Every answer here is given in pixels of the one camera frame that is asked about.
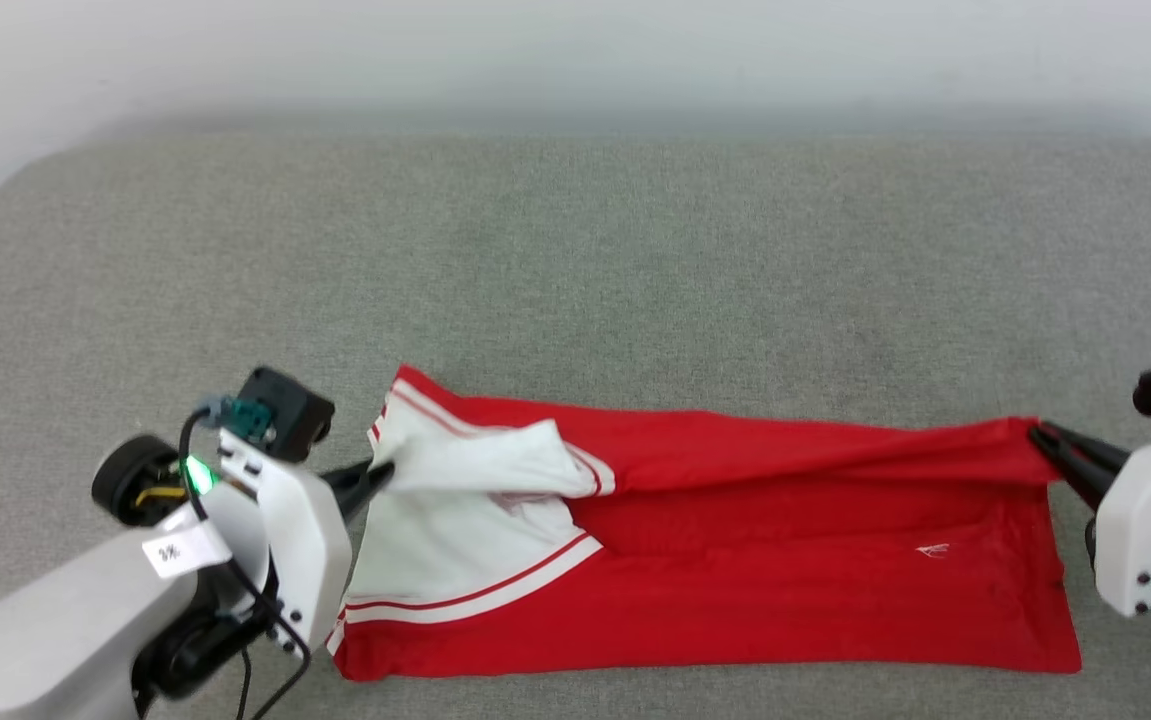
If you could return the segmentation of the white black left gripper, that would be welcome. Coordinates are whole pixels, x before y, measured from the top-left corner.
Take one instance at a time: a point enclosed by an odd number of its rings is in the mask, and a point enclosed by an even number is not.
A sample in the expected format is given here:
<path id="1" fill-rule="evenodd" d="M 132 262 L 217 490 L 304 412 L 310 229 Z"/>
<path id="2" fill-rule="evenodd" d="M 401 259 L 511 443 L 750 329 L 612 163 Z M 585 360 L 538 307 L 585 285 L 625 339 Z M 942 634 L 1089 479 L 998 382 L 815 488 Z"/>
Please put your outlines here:
<path id="1" fill-rule="evenodd" d="M 155 436 L 128 439 L 92 478 L 92 498 L 132 529 L 131 550 L 169 585 L 195 583 L 211 614 L 290 653 L 322 643 L 345 591 L 351 524 L 392 462 L 319 475 L 233 430 L 218 469 Z"/>

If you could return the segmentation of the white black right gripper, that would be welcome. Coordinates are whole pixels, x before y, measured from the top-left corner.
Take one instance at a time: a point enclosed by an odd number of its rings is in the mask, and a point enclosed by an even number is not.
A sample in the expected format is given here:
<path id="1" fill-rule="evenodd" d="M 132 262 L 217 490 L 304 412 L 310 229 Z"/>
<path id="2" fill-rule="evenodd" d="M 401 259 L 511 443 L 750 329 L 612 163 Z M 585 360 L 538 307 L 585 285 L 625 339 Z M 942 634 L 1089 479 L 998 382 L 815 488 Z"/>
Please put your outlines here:
<path id="1" fill-rule="evenodd" d="M 1028 438 L 1082 501 L 1097 510 L 1093 577 L 1102 602 L 1123 618 L 1148 614 L 1151 443 L 1131 452 L 1054 421 L 1038 421 Z"/>

